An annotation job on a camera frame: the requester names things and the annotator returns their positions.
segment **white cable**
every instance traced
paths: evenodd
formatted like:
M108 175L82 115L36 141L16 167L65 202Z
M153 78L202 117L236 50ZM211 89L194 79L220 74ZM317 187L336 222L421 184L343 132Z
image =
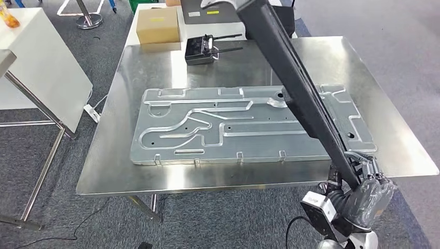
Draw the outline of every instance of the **white cable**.
M89 97L87 98L86 104L89 103L89 100L92 97L92 94L93 94L93 87L92 87L92 89L90 89Z
M98 103L93 107L93 109L95 109L102 101L104 101L107 96L108 94L104 96L101 100L99 100Z
M216 51L218 51L218 48L216 46L212 46ZM218 58L220 58L220 54L217 53L217 57L216 56L212 56L212 58L214 58L214 60L218 60Z

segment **stainless steel table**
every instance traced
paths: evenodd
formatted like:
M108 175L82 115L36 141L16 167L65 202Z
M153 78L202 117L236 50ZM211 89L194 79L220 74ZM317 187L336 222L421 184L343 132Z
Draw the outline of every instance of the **stainless steel table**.
M349 91L378 147L388 177L438 174L438 168L343 37L292 40L313 82ZM147 53L127 47L119 62L76 192L131 196L195 190L314 184L327 179L329 161L243 165L134 165L129 158L141 96L147 88L280 85L252 41L225 41L243 50L221 54L211 65L189 66L183 51Z

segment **orange bottle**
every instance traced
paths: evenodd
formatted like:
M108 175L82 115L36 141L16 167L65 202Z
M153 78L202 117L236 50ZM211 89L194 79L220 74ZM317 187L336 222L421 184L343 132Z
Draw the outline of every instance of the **orange bottle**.
M18 27L20 26L19 21L11 15L6 4L3 0L0 0L0 17L5 21L8 27Z

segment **metal panel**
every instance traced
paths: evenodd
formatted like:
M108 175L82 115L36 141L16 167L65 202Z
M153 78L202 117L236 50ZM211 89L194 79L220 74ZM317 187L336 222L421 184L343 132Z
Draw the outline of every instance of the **metal panel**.
M148 89L131 146L136 164L249 163L329 159L287 107L282 86ZM322 86L348 149L374 152L343 86Z

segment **green object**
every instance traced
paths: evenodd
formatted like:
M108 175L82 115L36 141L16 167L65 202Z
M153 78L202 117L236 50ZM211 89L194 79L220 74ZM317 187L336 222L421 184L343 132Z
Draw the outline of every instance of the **green object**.
M158 3L159 0L129 0L131 10L133 10L133 14L136 13L136 9L138 8L138 4L155 4Z

